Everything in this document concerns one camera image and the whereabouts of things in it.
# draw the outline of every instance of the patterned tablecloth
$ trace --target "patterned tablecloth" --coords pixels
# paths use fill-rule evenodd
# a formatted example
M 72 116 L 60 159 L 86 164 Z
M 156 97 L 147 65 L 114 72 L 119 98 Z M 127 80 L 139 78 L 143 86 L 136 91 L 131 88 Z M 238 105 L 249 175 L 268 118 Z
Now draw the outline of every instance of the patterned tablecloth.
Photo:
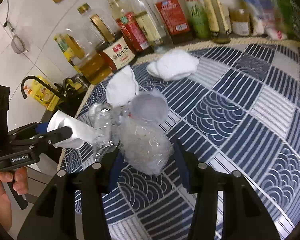
M 201 162 L 230 173 L 241 171 L 269 211 L 284 239 L 300 220 L 300 56 L 297 47 L 239 44 L 191 52 L 200 57 L 189 78 L 165 82 L 151 77 L 148 63 L 134 67 L 140 90 L 159 89 L 169 117 L 161 124 Z M 89 107 L 106 102 L 108 81 L 97 85 Z M 80 171 L 92 164 L 92 147 L 67 149 L 61 168 Z M 196 196 L 182 187 L 173 156 L 163 173 L 149 176 L 127 163 L 118 187 L 103 197 L 113 239 L 186 239 Z M 81 211 L 81 193 L 75 208 Z M 218 194 L 215 239 L 222 234 L 223 196 Z

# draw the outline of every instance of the bottle cap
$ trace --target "bottle cap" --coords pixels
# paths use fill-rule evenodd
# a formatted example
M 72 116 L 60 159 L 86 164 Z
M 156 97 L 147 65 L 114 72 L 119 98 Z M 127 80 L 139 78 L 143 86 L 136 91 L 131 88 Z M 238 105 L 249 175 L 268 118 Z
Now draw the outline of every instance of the bottle cap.
M 84 12 L 89 11 L 90 9 L 91 8 L 87 3 L 84 3 L 83 5 L 81 5 L 77 8 L 77 10 L 80 14 L 83 14 Z

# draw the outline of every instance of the barcode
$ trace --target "barcode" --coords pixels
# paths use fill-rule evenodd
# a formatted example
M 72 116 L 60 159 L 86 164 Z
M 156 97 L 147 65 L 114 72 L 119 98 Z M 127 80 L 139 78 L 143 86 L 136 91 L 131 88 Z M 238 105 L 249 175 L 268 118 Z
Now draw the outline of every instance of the barcode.
M 182 31 L 182 30 L 185 30 L 185 29 L 187 29 L 188 27 L 187 27 L 187 24 L 186 23 L 183 23 L 183 24 L 180 24 L 180 25 L 177 25 L 176 26 L 176 30 L 177 31 Z

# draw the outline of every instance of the blue and white tablecloth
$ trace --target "blue and white tablecloth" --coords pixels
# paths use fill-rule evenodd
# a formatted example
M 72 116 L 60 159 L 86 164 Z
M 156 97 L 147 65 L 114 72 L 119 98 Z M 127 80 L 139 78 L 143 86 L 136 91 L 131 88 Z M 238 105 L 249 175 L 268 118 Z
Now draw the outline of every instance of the blue and white tablecloth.
M 151 77 L 148 63 L 134 67 L 140 90 L 157 88 L 167 98 L 169 117 L 161 124 L 217 171 L 241 171 L 269 211 L 284 239 L 300 220 L 300 55 L 298 48 L 248 44 L 191 52 L 198 71 L 180 81 Z M 106 102 L 108 81 L 97 85 L 78 119 Z M 88 144 L 67 149 L 61 168 L 85 169 L 93 161 Z M 173 156 L 163 173 L 149 176 L 127 163 L 118 187 L 103 197 L 116 240 L 186 239 L 196 195 L 182 187 Z M 81 194 L 75 208 L 81 211 Z M 222 234 L 223 196 L 218 194 L 215 239 Z

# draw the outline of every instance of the white label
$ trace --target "white label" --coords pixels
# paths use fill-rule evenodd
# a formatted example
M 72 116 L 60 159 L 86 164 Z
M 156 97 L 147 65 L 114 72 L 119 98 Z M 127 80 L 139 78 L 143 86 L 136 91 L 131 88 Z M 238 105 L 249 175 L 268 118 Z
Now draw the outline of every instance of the white label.
M 241 36 L 249 36 L 249 23 L 232 21 L 232 31 Z
M 103 52 L 113 60 L 117 69 L 127 65 L 135 57 L 123 37 L 117 40 L 109 48 L 106 48 Z

